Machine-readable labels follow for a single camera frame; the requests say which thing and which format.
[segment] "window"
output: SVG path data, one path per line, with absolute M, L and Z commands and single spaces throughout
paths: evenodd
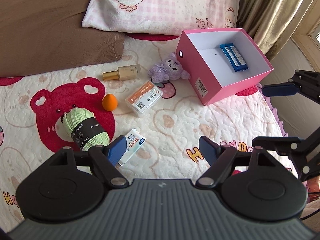
M 320 0 L 314 0 L 291 39 L 320 72 Z

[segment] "gold bottle cap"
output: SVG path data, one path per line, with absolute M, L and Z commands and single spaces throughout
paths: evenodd
M 117 70 L 102 73 L 103 81 L 119 79 L 119 72 Z

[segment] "gold curtain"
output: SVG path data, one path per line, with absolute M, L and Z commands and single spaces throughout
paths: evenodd
M 290 39 L 312 1 L 241 0 L 237 25 L 271 61 Z

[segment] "metal screw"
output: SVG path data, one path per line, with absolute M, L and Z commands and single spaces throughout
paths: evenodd
M 303 172 L 304 174 L 308 174 L 309 171 L 310 171 L 309 166 L 304 166 L 303 169 L 302 169 L 302 172 Z
M 292 150 L 295 150 L 295 149 L 298 148 L 298 145 L 297 145 L 296 143 L 292 143 L 292 144 L 290 145 L 290 148 L 291 148 Z
M 198 179 L 198 182 L 202 186 L 210 186 L 214 184 L 214 180 L 209 177 L 203 177 Z
M 111 184 L 115 185 L 115 186 L 123 186 L 124 184 L 126 184 L 127 180 L 124 178 L 120 178 L 120 177 L 116 177 L 111 179 Z

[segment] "quilted blanket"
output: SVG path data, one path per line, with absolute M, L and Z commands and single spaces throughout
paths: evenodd
M 178 40 L 141 41 L 127 37 L 118 62 L 0 79 L 2 229 L 11 230 L 23 219 L 15 197 L 18 184 L 59 148 L 75 147 L 61 124 L 61 115 L 72 107 L 94 112 L 110 139 L 125 135 L 132 128 L 147 138 L 136 154 L 118 167 L 129 181 L 190 178 L 194 182 L 209 166 L 198 148 L 202 135 L 240 151 L 251 151 L 251 141 L 256 136 L 283 135 L 275 111 L 257 87 L 203 106 L 188 81 L 161 83 L 157 85 L 164 92 L 163 98 L 143 117 L 133 115 L 125 98 L 148 80 L 147 70 L 173 52 Z M 133 64 L 141 65 L 140 79 L 101 81 L 103 72 Z M 102 108 L 101 101 L 107 93 L 114 94 L 119 102 L 112 113 Z M 271 154 L 294 172 L 287 157 Z

